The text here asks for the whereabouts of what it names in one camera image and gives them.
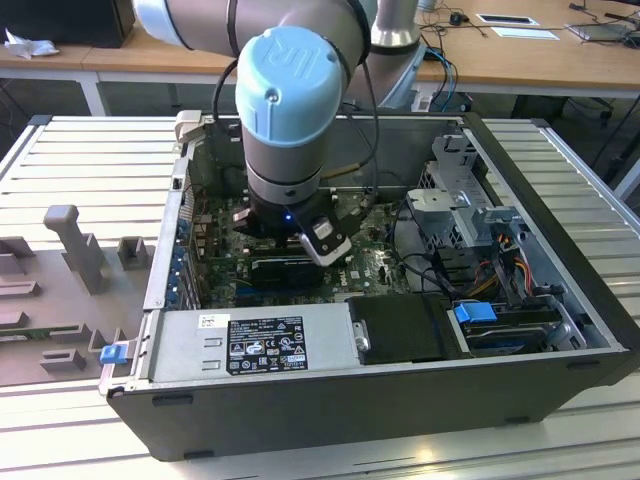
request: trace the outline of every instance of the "blue latch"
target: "blue latch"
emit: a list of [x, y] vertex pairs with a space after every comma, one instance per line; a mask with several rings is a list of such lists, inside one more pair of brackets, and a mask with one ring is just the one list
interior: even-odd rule
[[100, 352], [100, 363], [103, 365], [122, 365], [127, 363], [126, 345], [107, 345]]
[[453, 309], [458, 323], [495, 322], [498, 320], [490, 303], [463, 302]]

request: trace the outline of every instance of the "desk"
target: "desk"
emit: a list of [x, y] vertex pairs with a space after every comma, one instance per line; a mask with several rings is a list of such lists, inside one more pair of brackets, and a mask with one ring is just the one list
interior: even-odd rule
[[[447, 0], [447, 5], [462, 8], [478, 30], [447, 28], [443, 37], [446, 56], [458, 68], [458, 91], [552, 96], [597, 96], [634, 98], [640, 92], [640, 52], [622, 45], [581, 43], [568, 30], [553, 33], [560, 40], [501, 38], [476, 17], [477, 13], [528, 16], [540, 25], [531, 28], [563, 28], [568, 23], [592, 23], [591, 18], [568, 8], [569, 0]], [[588, 7], [601, 21], [610, 21], [604, 13], [629, 15], [634, 7], [614, 2], [590, 0]], [[419, 23], [448, 25], [450, 12], [440, 9], [419, 14]], [[425, 33], [432, 46], [438, 46], [435, 33]], [[430, 73], [442, 67], [429, 65]], [[427, 77], [428, 67], [418, 75], [423, 97], [431, 95], [437, 83]]]
[[[569, 0], [448, 0], [447, 5], [464, 9], [476, 25], [482, 24], [476, 13], [530, 16], [541, 28], [591, 22], [588, 15], [569, 10]], [[588, 6], [603, 21], [607, 21], [605, 12], [628, 15], [634, 11], [634, 7], [601, 0], [589, 0]], [[449, 12], [441, 9], [417, 18], [447, 24]], [[443, 38], [447, 57], [458, 67], [458, 91], [610, 98], [633, 98], [640, 92], [640, 52], [621, 45], [581, 44], [566, 30], [554, 31], [559, 41], [500, 38], [491, 29], [483, 31], [488, 38], [474, 28], [451, 27]], [[426, 37], [437, 45], [435, 34], [426, 33]], [[75, 80], [91, 113], [104, 115], [108, 107], [101, 82], [215, 84], [229, 61], [165, 44], [136, 26], [120, 49], [62, 46], [58, 56], [31, 61], [3, 50], [0, 76]], [[425, 62], [420, 68], [416, 89], [422, 108], [428, 106], [442, 79], [438, 63]]]

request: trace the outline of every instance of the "warning label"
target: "warning label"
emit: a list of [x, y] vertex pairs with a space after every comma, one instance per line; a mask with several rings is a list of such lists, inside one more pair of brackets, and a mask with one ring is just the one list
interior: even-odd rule
[[302, 317], [229, 322], [227, 372], [231, 375], [307, 370]]

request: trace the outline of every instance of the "green circuit board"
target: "green circuit board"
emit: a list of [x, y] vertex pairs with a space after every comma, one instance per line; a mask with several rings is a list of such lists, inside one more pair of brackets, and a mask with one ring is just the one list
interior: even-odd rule
[[[339, 193], [336, 209], [358, 206], [362, 194]], [[195, 222], [200, 290], [204, 308], [295, 305], [343, 302], [355, 295], [407, 293], [409, 286], [389, 251], [388, 233], [395, 216], [393, 205], [376, 205], [358, 234], [351, 238], [351, 251], [334, 265], [321, 269], [310, 265], [318, 282], [310, 287], [252, 284], [252, 269], [259, 262], [277, 261], [274, 240], [255, 239], [232, 230], [232, 215], [241, 209], [241, 199], [207, 200], [208, 214]], [[309, 261], [300, 255], [300, 245], [290, 239], [278, 260]]]

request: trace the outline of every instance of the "open computer chassis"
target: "open computer chassis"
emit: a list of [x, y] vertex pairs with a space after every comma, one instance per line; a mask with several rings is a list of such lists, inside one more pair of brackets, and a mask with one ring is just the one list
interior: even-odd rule
[[[187, 132], [131, 374], [106, 365], [101, 379], [154, 457], [537, 422], [637, 368], [640, 330], [482, 120], [381, 123], [378, 168], [417, 187], [381, 184], [354, 248], [327, 270], [295, 238], [233, 232], [241, 146], [208, 120]], [[357, 137], [341, 143], [344, 117], [333, 128], [339, 166]], [[398, 134], [426, 147], [385, 157]], [[326, 187], [337, 209], [367, 193], [349, 181]]]

